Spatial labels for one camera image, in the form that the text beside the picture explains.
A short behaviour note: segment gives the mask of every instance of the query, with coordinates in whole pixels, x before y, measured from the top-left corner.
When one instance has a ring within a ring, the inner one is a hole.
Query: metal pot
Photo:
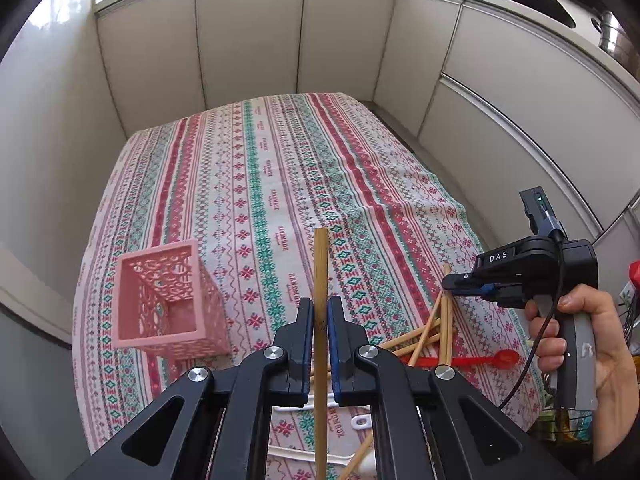
[[[604,12],[600,23],[591,21],[600,32],[599,47],[640,81],[640,55],[613,13]]]

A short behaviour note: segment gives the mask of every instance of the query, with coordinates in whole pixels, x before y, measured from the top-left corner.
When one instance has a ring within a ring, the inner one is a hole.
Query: tablecloth
[[[471,268],[480,243],[464,208],[362,104],[344,94],[256,98],[134,134],[106,186],[82,260],[74,301],[73,362],[91,452],[167,386],[164,359],[111,347],[117,257],[196,238],[225,301],[232,354],[198,360],[238,364],[268,346],[312,290],[313,228],[330,234],[330,273],[345,316],[373,343],[422,324],[442,264]],[[515,370],[487,366],[467,379],[499,403],[528,348],[517,316],[460,299],[453,355],[521,354]],[[437,348],[428,350],[436,355]],[[195,361],[180,362],[182,370]],[[533,369],[507,414],[528,428],[541,409]],[[357,408],[332,408],[329,452],[351,454],[364,438]],[[312,412],[274,412],[271,443],[313,450]],[[337,478],[340,466],[331,466]],[[313,466],[268,461],[268,479],[307,479]]]

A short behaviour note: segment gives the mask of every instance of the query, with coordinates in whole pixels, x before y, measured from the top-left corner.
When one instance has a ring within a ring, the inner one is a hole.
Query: white plastic utensil
[[[372,427],[371,414],[356,415],[351,419],[351,427],[354,430],[368,430]]]
[[[267,454],[271,456],[279,456],[281,458],[289,458],[291,460],[302,460],[302,462],[315,462],[316,457],[311,451],[302,451],[301,449],[291,449],[289,447],[269,446]],[[340,456],[328,454],[326,462],[335,465],[347,465],[353,455]],[[373,448],[364,457],[358,471],[363,475],[373,476],[376,474],[376,453]]]
[[[326,406],[328,408],[336,408],[338,407],[338,403],[335,402],[334,394],[328,393],[326,396]],[[370,410],[370,406],[359,406],[360,408],[364,408],[365,410]],[[312,410],[314,408],[314,396],[313,394],[309,395],[309,400],[302,407],[290,407],[290,406],[274,406],[273,409],[276,412],[305,412],[306,410]]]

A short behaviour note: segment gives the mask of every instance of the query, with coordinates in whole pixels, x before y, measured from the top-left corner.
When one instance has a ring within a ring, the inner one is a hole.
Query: white cabinet door
[[[640,187],[638,103],[560,38],[467,5],[444,72],[526,131],[606,228]]]
[[[640,260],[640,232],[631,214],[625,212],[593,245],[598,256],[598,288],[614,300],[629,280],[629,264]]]
[[[372,101],[394,0],[305,0],[299,92]]]
[[[640,223],[640,196],[631,205],[631,211],[636,215],[636,219],[638,220],[638,223]]]
[[[542,186],[569,238],[594,239],[592,222],[524,134],[455,83],[442,79],[418,141],[439,161],[501,244],[531,234],[519,192]]]
[[[302,0],[196,0],[207,108],[296,91]]]
[[[418,135],[461,0],[396,0],[374,101]]]
[[[123,0],[100,12],[98,33],[128,136],[204,110],[194,0]]]

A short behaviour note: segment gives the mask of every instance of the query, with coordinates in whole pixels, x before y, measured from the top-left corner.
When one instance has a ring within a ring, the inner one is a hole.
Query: pink basket
[[[222,298],[200,261],[197,240],[123,254],[113,322],[114,348],[173,359],[230,352]]]

